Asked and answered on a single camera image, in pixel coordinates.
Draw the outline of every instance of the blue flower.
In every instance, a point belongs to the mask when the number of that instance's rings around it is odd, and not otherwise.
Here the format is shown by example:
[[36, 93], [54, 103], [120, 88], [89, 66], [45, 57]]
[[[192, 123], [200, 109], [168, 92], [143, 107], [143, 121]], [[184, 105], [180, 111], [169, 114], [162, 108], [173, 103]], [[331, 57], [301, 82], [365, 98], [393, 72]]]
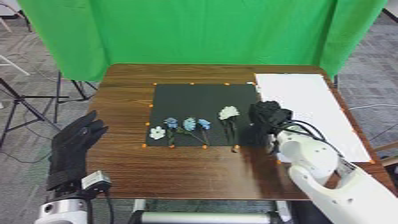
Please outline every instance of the blue flower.
[[205, 119], [198, 120], [200, 125], [203, 126], [203, 129], [208, 130], [210, 129], [210, 122]]
[[178, 128], [178, 119], [169, 117], [164, 121], [168, 127], [173, 129], [173, 128]]
[[196, 119], [192, 117], [184, 121], [184, 128], [187, 131], [196, 130]]

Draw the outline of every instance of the gray floor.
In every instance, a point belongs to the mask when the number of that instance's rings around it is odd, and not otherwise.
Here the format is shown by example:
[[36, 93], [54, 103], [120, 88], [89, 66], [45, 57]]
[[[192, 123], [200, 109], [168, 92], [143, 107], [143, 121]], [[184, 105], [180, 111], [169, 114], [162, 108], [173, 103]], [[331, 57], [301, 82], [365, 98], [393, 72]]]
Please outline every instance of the gray floor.
[[[27, 32], [22, 20], [8, 21], [15, 33], [8, 33], [0, 26], [0, 54], [18, 63], [33, 76], [20, 74], [11, 68], [0, 67], [0, 76], [25, 95], [47, 95], [56, 91], [57, 67], [47, 52], [41, 40]], [[65, 94], [77, 97], [73, 86], [63, 82]], [[340, 72], [340, 91], [349, 107], [370, 104], [398, 105], [398, 24], [383, 14], [372, 26], [367, 38], [358, 46], [345, 68]], [[9, 106], [9, 97], [0, 93], [0, 101]], [[45, 101], [34, 100], [33, 104], [43, 108]], [[89, 103], [70, 103], [61, 107], [61, 127], [86, 114]], [[368, 138], [398, 123], [398, 108], [379, 106], [352, 110]], [[0, 130], [6, 123], [9, 107], [0, 110]], [[24, 121], [25, 110], [18, 110], [17, 123]], [[31, 129], [47, 137], [56, 132], [43, 123], [31, 125]], [[372, 140], [379, 146], [398, 141], [398, 127]], [[24, 160], [36, 160], [47, 155], [50, 141], [40, 138], [24, 128], [9, 135], [2, 149]], [[40, 205], [45, 201], [45, 178], [49, 161], [38, 164], [20, 164], [13, 158], [0, 154], [0, 224], [33, 223], [38, 216]], [[159, 201], [150, 202], [153, 211], [230, 211], [262, 212], [271, 209], [265, 201]], [[107, 223], [109, 213], [104, 200], [97, 200], [97, 223]], [[116, 200], [118, 222], [127, 223], [132, 211], [132, 201]]]

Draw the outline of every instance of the wooden table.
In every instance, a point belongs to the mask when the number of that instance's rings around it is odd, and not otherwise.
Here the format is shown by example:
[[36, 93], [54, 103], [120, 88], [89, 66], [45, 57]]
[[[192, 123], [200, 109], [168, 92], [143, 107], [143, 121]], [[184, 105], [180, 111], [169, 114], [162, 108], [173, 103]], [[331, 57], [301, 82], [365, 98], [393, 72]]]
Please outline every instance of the wooden table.
[[[91, 105], [111, 126], [89, 151], [89, 171], [104, 170], [113, 179], [114, 198], [164, 199], [285, 199], [306, 200], [285, 165], [264, 150], [230, 147], [146, 147], [155, 83], [232, 83], [256, 81], [255, 73], [324, 74], [313, 66], [253, 65], [114, 65]], [[395, 189], [384, 167], [372, 152], [358, 122], [338, 93], [329, 87], [345, 109], [375, 164], [360, 164], [377, 180]]]

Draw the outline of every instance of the wall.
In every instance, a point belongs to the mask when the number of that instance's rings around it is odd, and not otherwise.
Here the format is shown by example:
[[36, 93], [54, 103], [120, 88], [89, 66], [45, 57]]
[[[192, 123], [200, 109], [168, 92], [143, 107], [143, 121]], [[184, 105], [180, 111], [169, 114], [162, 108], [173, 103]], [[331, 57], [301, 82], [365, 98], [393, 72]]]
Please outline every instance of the wall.
[[[17, 0], [2, 0], [0, 2], [4, 2], [17, 11], [22, 10]], [[13, 15], [15, 15], [15, 12], [9, 10], [6, 6], [0, 5], [0, 16], [13, 16]]]
[[388, 5], [386, 5], [386, 9], [390, 10], [390, 12], [398, 17], [398, 0], [390, 0]]

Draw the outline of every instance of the black glove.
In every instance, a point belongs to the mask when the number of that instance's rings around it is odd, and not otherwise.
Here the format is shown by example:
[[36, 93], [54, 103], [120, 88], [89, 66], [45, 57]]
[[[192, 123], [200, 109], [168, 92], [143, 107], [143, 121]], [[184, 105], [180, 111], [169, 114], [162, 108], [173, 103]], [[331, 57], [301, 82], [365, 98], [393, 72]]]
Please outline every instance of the black glove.
[[88, 175], [86, 154], [109, 130], [109, 127], [104, 127], [104, 121], [95, 121], [95, 119], [97, 111], [77, 119], [54, 137], [49, 159], [49, 191], [63, 184], [81, 180]]
[[253, 122], [253, 144], [269, 146], [269, 134], [278, 135], [281, 124], [292, 120], [294, 112], [281, 108], [276, 101], [258, 102], [251, 105], [249, 118]]

